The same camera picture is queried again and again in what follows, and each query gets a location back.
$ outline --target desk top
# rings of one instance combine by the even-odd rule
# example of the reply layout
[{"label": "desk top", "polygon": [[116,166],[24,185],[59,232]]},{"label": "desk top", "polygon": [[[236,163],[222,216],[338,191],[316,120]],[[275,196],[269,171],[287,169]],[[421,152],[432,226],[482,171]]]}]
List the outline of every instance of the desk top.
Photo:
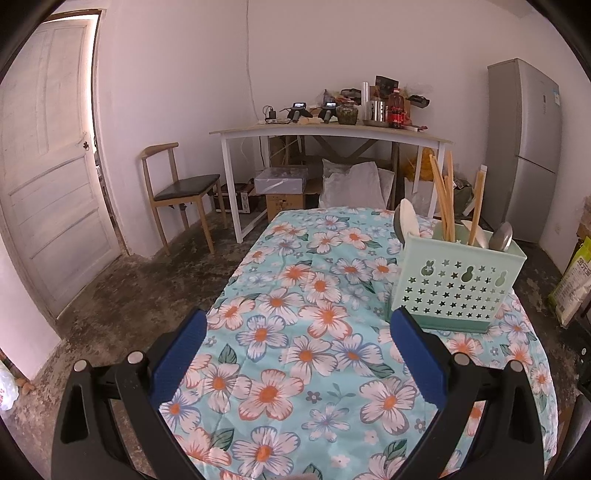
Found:
[{"label": "desk top", "polygon": [[226,138],[267,137],[274,135],[328,135],[334,137],[375,138],[376,140],[395,141],[412,145],[431,147],[436,143],[453,143],[451,140],[434,137],[422,132],[398,130],[384,127],[368,127],[361,123],[357,125],[330,124],[257,124],[244,128],[218,130],[209,132],[210,135],[221,134]]}]

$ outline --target light green utensil holder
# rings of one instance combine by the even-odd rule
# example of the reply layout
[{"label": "light green utensil holder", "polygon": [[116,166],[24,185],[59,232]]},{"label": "light green utensil holder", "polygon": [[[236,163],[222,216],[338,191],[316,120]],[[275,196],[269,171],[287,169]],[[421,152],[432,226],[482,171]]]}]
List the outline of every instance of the light green utensil holder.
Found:
[{"label": "light green utensil holder", "polygon": [[423,328],[485,332],[527,257],[514,241],[507,252],[471,247],[469,235],[456,225],[456,243],[445,242],[441,222],[433,238],[410,235],[392,310],[405,306]]}]

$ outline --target white storage box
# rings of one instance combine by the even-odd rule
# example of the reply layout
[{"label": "white storage box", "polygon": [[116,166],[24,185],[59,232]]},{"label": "white storage box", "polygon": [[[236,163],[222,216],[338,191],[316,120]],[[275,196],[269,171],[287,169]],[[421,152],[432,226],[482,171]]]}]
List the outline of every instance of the white storage box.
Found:
[{"label": "white storage box", "polygon": [[298,195],[304,193],[307,178],[305,167],[266,168],[255,178],[255,191],[258,195]]}]

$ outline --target white plastic bag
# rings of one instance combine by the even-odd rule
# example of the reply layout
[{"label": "white plastic bag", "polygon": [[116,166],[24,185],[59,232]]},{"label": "white plastic bag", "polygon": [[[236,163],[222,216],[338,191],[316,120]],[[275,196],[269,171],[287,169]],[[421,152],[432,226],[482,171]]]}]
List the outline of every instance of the white plastic bag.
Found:
[{"label": "white plastic bag", "polygon": [[10,410],[17,398],[17,383],[6,365],[0,362],[0,410]]}]

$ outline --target charger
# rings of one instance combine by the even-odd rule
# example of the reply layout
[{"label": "charger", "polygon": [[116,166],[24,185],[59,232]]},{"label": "charger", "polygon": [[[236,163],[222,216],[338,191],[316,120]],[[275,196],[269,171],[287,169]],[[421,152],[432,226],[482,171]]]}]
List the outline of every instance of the charger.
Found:
[{"label": "charger", "polygon": [[265,114],[265,123],[266,124],[276,124],[277,123],[277,112],[273,110],[271,105],[265,105],[263,107],[263,113]]}]

